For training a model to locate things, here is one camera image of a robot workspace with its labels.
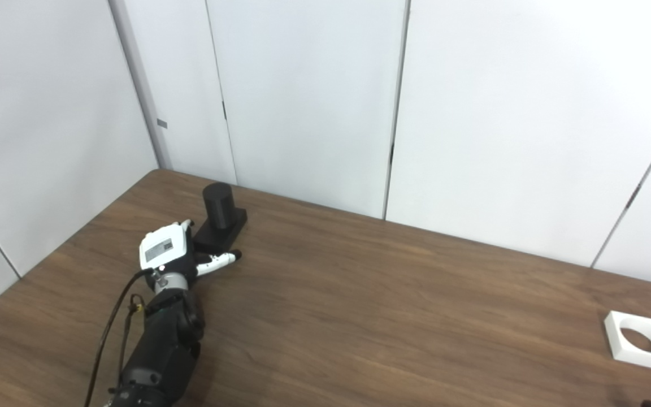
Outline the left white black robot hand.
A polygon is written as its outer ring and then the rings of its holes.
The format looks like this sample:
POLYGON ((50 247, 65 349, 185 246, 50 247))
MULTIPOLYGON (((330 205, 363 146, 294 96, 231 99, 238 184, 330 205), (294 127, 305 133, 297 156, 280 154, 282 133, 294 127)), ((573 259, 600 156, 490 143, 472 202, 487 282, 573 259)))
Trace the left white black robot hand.
POLYGON ((207 261, 196 260, 190 219, 148 232, 139 246, 140 267, 151 272, 156 293, 163 289, 189 289, 198 278, 240 260, 242 252, 233 250, 206 257, 207 261))

